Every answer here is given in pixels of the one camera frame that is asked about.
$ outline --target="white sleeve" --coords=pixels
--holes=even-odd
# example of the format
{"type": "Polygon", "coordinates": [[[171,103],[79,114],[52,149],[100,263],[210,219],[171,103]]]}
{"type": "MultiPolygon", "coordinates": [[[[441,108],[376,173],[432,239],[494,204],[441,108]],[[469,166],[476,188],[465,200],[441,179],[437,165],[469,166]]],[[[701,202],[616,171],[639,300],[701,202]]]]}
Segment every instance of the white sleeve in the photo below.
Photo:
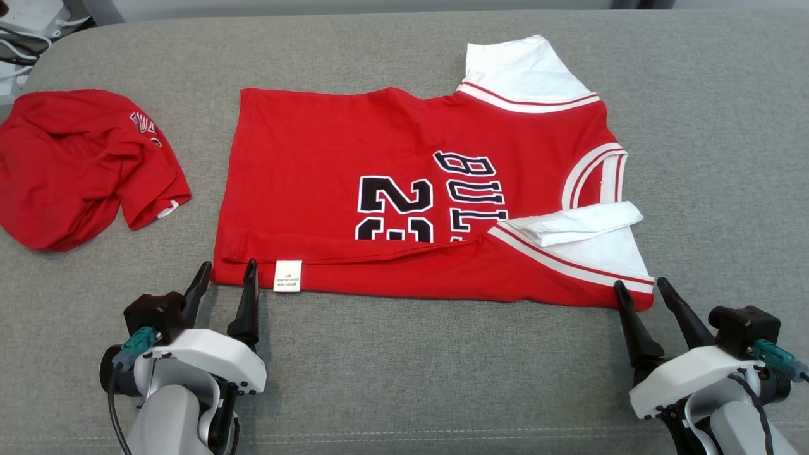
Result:
{"type": "Polygon", "coordinates": [[[558,102],[591,94],[539,35],[496,45],[468,45],[464,82],[512,100],[558,102]]]}

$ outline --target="gray couch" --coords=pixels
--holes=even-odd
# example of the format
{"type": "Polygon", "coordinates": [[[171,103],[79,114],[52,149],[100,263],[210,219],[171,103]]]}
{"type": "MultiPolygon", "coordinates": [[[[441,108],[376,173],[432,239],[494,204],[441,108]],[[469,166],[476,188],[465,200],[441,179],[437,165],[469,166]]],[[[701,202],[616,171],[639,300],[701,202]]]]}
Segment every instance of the gray couch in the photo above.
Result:
{"type": "MultiPolygon", "coordinates": [[[[64,39],[27,89],[131,98],[168,136],[193,200],[137,232],[118,219],[68,253],[0,235],[0,453],[120,452],[98,362],[125,340],[126,305],[184,289],[211,259],[241,87],[438,96],[462,78],[466,42],[535,33],[610,108],[650,272],[703,317],[716,305],[774,313],[780,344],[809,360],[809,13],[137,23],[64,39]]],[[[198,323],[224,331],[238,298],[212,286],[198,323]]],[[[642,319],[670,354],[685,351],[662,303],[642,319]]],[[[674,453],[660,422],[634,417],[614,310],[263,291],[260,330],[269,379],[237,407],[245,455],[674,453]]],[[[125,428],[137,404],[118,398],[125,428]]],[[[768,409],[809,452],[809,386],[768,409]]]]}

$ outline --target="clothing tag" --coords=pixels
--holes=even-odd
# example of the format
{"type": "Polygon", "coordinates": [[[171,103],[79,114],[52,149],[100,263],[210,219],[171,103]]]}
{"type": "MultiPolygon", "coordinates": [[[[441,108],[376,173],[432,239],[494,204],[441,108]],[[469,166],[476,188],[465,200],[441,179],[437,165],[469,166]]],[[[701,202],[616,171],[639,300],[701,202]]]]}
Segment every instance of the clothing tag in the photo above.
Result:
{"type": "Polygon", "coordinates": [[[172,213],[172,212],[173,212],[173,211],[174,211],[174,210],[175,210],[177,207],[179,207],[179,206],[180,206],[180,204],[178,204],[178,203],[177,203],[177,201],[175,201],[174,199],[172,199],[172,200],[171,200],[171,201],[169,201],[169,202],[171,202],[171,203],[172,203],[172,206],[170,206],[170,207],[166,207],[166,208],[162,209],[162,210],[160,211],[160,213],[158,213],[158,214],[157,214],[157,219],[161,219],[162,217],[164,217],[164,216],[166,216],[166,215],[168,215],[168,214],[172,213]]]}
{"type": "Polygon", "coordinates": [[[301,292],[303,261],[275,261],[275,292],[301,292]]]}

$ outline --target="bulls jersey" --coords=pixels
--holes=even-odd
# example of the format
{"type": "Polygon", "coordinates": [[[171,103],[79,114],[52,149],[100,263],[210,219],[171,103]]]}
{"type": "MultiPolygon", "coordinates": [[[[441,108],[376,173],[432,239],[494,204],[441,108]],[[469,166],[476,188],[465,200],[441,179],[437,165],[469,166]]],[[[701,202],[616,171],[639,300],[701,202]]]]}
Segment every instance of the bulls jersey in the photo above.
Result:
{"type": "Polygon", "coordinates": [[[541,36],[469,45],[466,73],[427,100],[243,89],[214,280],[240,284],[255,258],[272,287],[276,261],[300,260],[309,291],[615,307],[621,279],[651,306],[629,227],[536,236],[544,216],[621,200],[601,99],[541,36]]]}

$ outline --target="robotic arm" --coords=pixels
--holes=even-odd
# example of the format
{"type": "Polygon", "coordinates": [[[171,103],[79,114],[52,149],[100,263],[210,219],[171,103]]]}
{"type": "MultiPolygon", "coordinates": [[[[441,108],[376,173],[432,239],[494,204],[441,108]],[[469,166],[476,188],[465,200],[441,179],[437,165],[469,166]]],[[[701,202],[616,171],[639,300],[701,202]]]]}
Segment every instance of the robotic arm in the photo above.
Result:
{"type": "Polygon", "coordinates": [[[658,288],[688,344],[674,359],[663,358],[626,287],[615,283],[638,418],[661,419],[678,455],[797,455],[764,411],[789,396],[792,382],[809,381],[807,366],[775,344],[781,322],[753,306],[716,307],[708,317],[714,337],[668,280],[659,278],[658,288]]]}
{"type": "Polygon", "coordinates": [[[236,318],[227,336],[194,329],[211,263],[205,262],[184,295],[144,295],[126,310],[130,338],[107,349],[100,365],[110,416],[129,455],[232,455],[239,438],[236,398],[264,391],[267,369],[256,354],[258,269],[248,263],[236,318]],[[144,397],[124,438],[113,395],[144,397]]]}

